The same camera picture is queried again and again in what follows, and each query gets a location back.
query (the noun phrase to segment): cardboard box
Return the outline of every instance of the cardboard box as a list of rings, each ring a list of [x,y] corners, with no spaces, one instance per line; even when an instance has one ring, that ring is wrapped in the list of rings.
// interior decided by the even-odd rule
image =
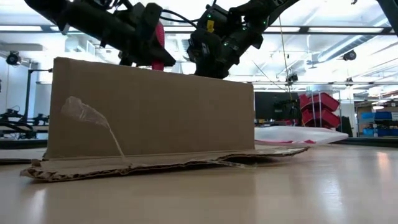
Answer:
[[[45,162],[22,175],[71,180],[305,150],[255,150],[249,84],[56,58],[52,85]]]

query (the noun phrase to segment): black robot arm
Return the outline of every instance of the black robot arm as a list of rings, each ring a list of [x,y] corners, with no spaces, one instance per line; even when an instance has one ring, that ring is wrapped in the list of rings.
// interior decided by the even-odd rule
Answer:
[[[250,0],[228,11],[214,4],[207,6],[191,34],[187,50],[196,64],[196,75],[225,78],[228,70],[250,46],[261,47],[262,33],[290,6],[299,0]],[[398,0],[377,0],[394,30],[398,30]],[[128,0],[25,0],[35,11],[66,33],[72,26],[122,52],[122,62],[165,66],[175,59],[155,36],[163,9],[149,3],[132,5]],[[124,4],[126,10],[109,9]]]

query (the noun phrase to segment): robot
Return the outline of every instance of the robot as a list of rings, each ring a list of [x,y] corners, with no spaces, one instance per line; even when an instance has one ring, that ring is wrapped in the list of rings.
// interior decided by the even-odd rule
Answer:
[[[110,45],[121,52],[121,65],[151,65],[160,61],[172,66],[175,59],[161,46],[155,28],[162,12],[180,16],[196,30],[187,50],[196,64],[195,75],[225,78],[228,70],[239,64],[239,58],[250,46],[261,47],[262,33],[290,6],[299,0],[250,0],[228,11],[215,3],[206,6],[200,19],[188,21],[183,16],[162,9],[155,3],[146,7],[128,0],[25,0],[39,14],[66,34],[70,26]],[[394,30],[398,30],[397,0],[378,1]],[[125,5],[125,10],[117,9]]]

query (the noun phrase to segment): black monitor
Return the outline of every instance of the black monitor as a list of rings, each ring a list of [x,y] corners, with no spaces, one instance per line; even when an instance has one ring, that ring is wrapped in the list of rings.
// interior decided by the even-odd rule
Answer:
[[[297,93],[255,92],[256,119],[266,121],[301,120],[300,101]]]

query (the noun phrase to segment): white plastic bag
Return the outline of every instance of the white plastic bag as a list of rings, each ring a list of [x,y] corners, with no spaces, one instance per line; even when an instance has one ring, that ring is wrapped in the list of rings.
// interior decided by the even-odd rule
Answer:
[[[256,144],[273,146],[314,146],[348,138],[348,134],[326,128],[273,126],[255,128]]]

